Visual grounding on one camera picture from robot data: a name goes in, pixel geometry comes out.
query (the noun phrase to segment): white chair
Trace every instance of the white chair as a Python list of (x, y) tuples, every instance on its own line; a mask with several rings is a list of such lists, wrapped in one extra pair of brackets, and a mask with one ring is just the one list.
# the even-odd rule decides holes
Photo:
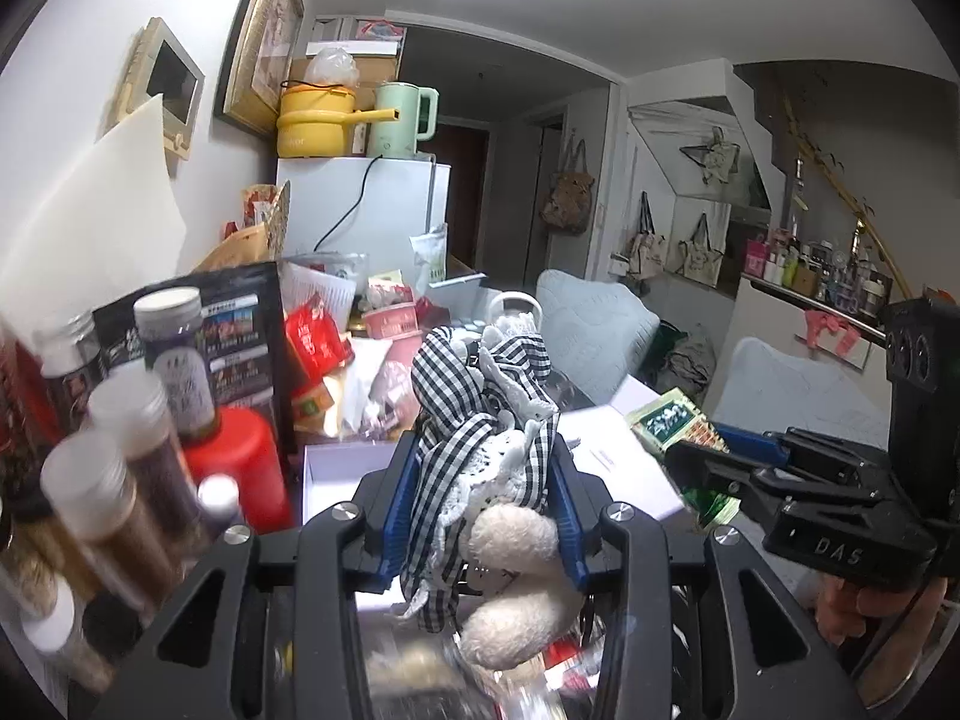
[(544, 308), (542, 334), (553, 367), (597, 405), (637, 371), (659, 327), (659, 317), (622, 284), (563, 271), (539, 276), (536, 300)]

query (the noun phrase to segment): black and white checkered fabric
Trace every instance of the black and white checkered fabric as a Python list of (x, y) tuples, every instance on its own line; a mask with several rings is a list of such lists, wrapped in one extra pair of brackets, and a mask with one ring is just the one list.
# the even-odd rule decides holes
[[(454, 619), (457, 583), (464, 559), (460, 554), (460, 520), (448, 527), (443, 555), (431, 565), (440, 509), (467, 464), (470, 453), (500, 427), (495, 415), (511, 410), (500, 389), (486, 381), (480, 391), (467, 366), (450, 346), (448, 327), (433, 330), (414, 357), (414, 392), (421, 402), (421, 427), (416, 460), (419, 483), (416, 487), (410, 539), (400, 573), (403, 594), (408, 600), (418, 590), (428, 590), (419, 611), (419, 622), (428, 631), (438, 632)], [(491, 349), (494, 362), (531, 398), (550, 402), (544, 383), (550, 373), (550, 358), (540, 336), (515, 336)], [(517, 422), (520, 416), (515, 415)], [(546, 504), (546, 467), (557, 432), (558, 415), (547, 418), (536, 435), (525, 464), (525, 480), (515, 492), (515, 503), (541, 511)]]

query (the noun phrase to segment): canvas bag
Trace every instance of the canvas bag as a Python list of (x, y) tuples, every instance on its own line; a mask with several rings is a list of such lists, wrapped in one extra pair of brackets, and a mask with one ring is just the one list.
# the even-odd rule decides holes
[(637, 223), (637, 234), (630, 246), (629, 274), (638, 281), (662, 274), (666, 264), (666, 254), (666, 236), (656, 234), (647, 193), (642, 191), (640, 221)]
[(683, 266), (680, 267), (679, 274), (709, 287), (716, 287), (723, 252), (710, 247), (707, 214), (700, 215), (690, 240), (678, 241), (677, 245), (683, 255)]
[[(593, 176), (587, 171), (587, 146), (580, 138), (573, 148), (574, 133), (563, 151), (560, 171), (553, 175), (550, 199), (541, 208), (544, 224), (555, 231), (579, 235), (587, 232), (593, 207)], [(582, 170), (577, 164), (582, 163)]]

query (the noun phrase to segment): white bottle cap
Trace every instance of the white bottle cap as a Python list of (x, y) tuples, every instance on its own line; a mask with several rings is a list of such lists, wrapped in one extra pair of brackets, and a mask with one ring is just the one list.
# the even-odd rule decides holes
[(172, 430), (167, 391), (152, 370), (133, 367), (110, 376), (90, 394), (86, 410), (128, 459), (156, 449)]
[(67, 530), (81, 541), (109, 536), (127, 516), (127, 466), (116, 441), (96, 428), (56, 445), (43, 462), (40, 486)]
[(30, 644), (37, 648), (41, 655), (55, 655), (70, 638), (73, 631), (74, 617), (77, 608), (73, 601), (73, 591), (66, 579), (56, 575), (56, 603), (51, 613), (40, 619), (30, 617), (25, 611), (20, 613), (20, 624), (27, 635)]
[(200, 315), (200, 290), (196, 287), (174, 287), (144, 295), (133, 303), (136, 328), (149, 338), (176, 335), (191, 319)]
[(225, 473), (211, 474), (200, 482), (197, 497), (203, 510), (218, 522), (240, 514), (240, 488)]

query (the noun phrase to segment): yellow pot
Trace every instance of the yellow pot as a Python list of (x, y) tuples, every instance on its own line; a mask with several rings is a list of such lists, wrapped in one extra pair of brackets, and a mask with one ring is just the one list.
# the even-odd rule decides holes
[(396, 122), (397, 108), (354, 111), (356, 95), (344, 86), (318, 89), (301, 84), (284, 90), (277, 119), (277, 155), (341, 157), (349, 153), (350, 129), (360, 122)]

